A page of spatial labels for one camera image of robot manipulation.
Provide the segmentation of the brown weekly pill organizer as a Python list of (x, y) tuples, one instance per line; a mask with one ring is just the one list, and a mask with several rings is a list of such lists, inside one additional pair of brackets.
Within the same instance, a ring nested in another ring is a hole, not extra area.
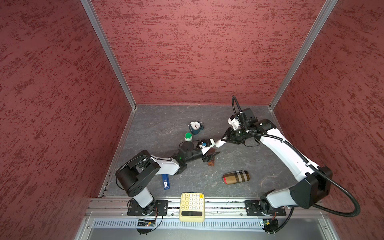
[(215, 165), (215, 157), (212, 156), (213, 153), (215, 153), (216, 150), (214, 148), (209, 149), (207, 152), (207, 156), (209, 157), (209, 161), (207, 162), (207, 165), (210, 167), (213, 167)]

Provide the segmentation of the small white pill bottle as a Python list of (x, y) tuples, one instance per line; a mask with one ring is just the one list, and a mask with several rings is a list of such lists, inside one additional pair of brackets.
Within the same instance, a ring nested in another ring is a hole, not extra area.
[(216, 148), (220, 148), (226, 143), (227, 143), (226, 141), (218, 140), (215, 142), (215, 146), (216, 146)]

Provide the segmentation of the green capped pill bottle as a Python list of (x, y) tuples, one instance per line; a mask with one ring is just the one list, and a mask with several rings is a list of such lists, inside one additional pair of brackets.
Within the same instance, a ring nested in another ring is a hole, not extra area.
[(184, 135), (184, 139), (186, 142), (191, 142), (193, 140), (192, 134), (191, 133), (186, 133)]

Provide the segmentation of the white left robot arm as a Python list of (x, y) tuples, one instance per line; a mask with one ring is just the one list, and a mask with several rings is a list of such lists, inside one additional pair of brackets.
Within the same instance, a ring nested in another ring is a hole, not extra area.
[(195, 160), (210, 163), (219, 154), (214, 149), (215, 141), (201, 140), (197, 143), (184, 141), (178, 152), (169, 158), (161, 158), (143, 150), (123, 164), (115, 173), (117, 186), (134, 200), (139, 213), (148, 216), (156, 210), (156, 200), (148, 184), (157, 175), (180, 175)]

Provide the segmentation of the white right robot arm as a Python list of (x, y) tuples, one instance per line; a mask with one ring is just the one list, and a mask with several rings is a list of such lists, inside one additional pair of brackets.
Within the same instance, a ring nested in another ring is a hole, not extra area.
[[(270, 120), (258, 120), (252, 110), (247, 108), (231, 116), (228, 123), (230, 127), (216, 142), (216, 147), (219, 148), (225, 143), (240, 145), (253, 138), (256, 143), (268, 147), (297, 181), (290, 188), (272, 190), (262, 195), (259, 205), (263, 214), (271, 215), (284, 206), (308, 209), (329, 195), (331, 183), (326, 178), (332, 178), (333, 172), (328, 167), (319, 167), (307, 157), (300, 157), (298, 151), (292, 149), (291, 143)], [(312, 170), (312, 167), (320, 170), (326, 178)]]

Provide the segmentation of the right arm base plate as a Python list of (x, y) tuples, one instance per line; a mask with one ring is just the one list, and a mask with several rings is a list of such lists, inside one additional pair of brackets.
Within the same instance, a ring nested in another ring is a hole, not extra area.
[(284, 207), (273, 208), (266, 200), (246, 200), (244, 201), (244, 204), (247, 216), (249, 217), (280, 217), (287, 215)]

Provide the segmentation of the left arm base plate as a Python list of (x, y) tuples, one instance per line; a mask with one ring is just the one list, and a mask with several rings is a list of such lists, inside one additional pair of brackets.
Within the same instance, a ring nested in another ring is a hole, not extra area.
[(134, 200), (131, 199), (127, 203), (127, 215), (128, 216), (155, 216), (155, 215), (167, 215), (169, 201), (167, 200), (154, 200), (147, 207), (142, 208)]

